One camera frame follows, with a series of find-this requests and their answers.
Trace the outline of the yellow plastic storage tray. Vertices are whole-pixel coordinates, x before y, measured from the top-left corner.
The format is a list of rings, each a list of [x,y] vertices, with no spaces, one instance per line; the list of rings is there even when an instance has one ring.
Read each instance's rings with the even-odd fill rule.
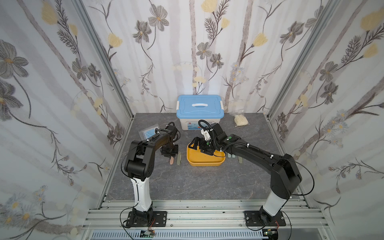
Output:
[[[215,151],[214,155],[206,155],[201,153],[199,146],[197,150],[187,147],[187,160],[193,167],[217,167],[226,160],[226,154]]]

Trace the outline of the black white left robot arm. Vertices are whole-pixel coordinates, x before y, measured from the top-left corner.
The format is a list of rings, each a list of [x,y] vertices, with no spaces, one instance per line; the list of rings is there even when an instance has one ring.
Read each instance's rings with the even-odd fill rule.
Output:
[[[150,196],[150,176],[155,168],[156,151],[171,161],[178,155],[180,131],[174,122],[164,129],[155,129],[155,134],[146,140],[132,141],[130,150],[121,164],[121,170],[131,179],[134,187],[135,205],[129,213],[124,227],[149,227],[157,222]]]

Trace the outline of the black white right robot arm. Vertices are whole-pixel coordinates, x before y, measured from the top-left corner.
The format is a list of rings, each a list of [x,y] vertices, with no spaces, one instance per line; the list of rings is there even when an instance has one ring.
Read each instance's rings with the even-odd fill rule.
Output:
[[[200,149],[201,153],[216,157],[215,151],[241,157],[265,170],[271,176],[271,191],[258,211],[245,211],[246,226],[267,227],[278,226],[283,217],[282,208],[295,194],[302,182],[298,165],[289,154],[274,155],[262,150],[241,137],[227,135],[218,123],[209,124],[199,120],[202,138],[194,138],[192,149]]]

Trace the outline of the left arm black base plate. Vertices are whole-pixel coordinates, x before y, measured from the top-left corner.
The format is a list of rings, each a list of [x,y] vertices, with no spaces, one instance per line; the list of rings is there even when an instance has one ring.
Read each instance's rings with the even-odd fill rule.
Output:
[[[166,211],[131,211],[127,219],[123,222],[123,226],[126,228],[138,228],[138,227],[160,227],[163,228],[167,224]]]

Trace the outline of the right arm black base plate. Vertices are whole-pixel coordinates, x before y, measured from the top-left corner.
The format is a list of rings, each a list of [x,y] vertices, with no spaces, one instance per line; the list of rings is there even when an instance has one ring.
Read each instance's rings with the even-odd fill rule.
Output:
[[[244,218],[247,227],[285,227],[287,225],[282,212],[271,217],[260,211],[244,211]]]

